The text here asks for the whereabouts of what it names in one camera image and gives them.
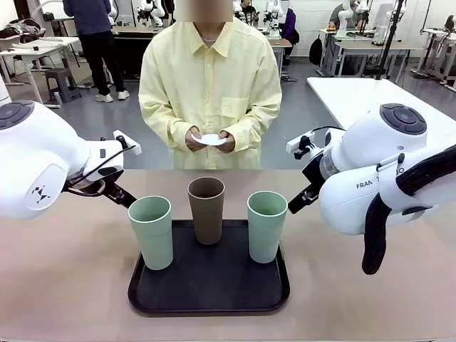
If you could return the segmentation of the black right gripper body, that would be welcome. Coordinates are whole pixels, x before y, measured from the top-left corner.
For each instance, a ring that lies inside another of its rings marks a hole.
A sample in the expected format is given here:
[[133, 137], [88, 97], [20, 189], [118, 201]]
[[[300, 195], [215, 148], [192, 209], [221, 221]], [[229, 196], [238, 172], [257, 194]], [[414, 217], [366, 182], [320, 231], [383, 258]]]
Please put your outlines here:
[[320, 171], [320, 161], [322, 157], [322, 152], [312, 157], [302, 170], [303, 175], [310, 182], [310, 185], [306, 188], [307, 190], [319, 190], [326, 181]]

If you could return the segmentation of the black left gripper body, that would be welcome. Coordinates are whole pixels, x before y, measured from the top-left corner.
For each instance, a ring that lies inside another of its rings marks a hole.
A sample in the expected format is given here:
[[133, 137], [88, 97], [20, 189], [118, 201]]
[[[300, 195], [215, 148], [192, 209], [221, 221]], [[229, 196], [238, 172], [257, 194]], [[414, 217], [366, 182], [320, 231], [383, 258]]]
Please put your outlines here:
[[102, 167], [90, 175], [80, 176], [66, 181], [66, 192], [81, 197], [100, 197], [115, 189], [116, 180], [123, 170], [116, 167]]

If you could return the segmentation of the person's left hand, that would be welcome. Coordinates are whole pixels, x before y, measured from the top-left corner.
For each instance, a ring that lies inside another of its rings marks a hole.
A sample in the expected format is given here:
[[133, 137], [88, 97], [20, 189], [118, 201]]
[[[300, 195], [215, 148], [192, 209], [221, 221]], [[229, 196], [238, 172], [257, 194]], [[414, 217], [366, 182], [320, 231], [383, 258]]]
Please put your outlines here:
[[225, 142], [223, 144], [217, 146], [218, 150], [220, 150], [226, 154], [229, 154], [234, 151], [235, 139], [234, 139], [233, 135], [231, 135], [227, 131], [223, 130], [219, 133], [219, 138], [225, 139]]

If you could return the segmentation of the person's right hand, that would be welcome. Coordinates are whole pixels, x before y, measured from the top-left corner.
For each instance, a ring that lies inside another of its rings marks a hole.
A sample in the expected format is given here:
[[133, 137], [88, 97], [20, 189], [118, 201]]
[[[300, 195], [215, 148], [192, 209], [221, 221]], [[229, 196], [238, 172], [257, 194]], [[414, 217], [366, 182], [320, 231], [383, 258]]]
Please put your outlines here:
[[199, 132], [198, 127], [192, 126], [185, 134], [185, 144], [188, 147], [188, 149], [191, 152], [197, 152], [199, 150], [202, 150], [206, 148], [205, 144], [200, 143], [199, 141], [196, 141], [197, 139], [200, 139], [202, 136]]

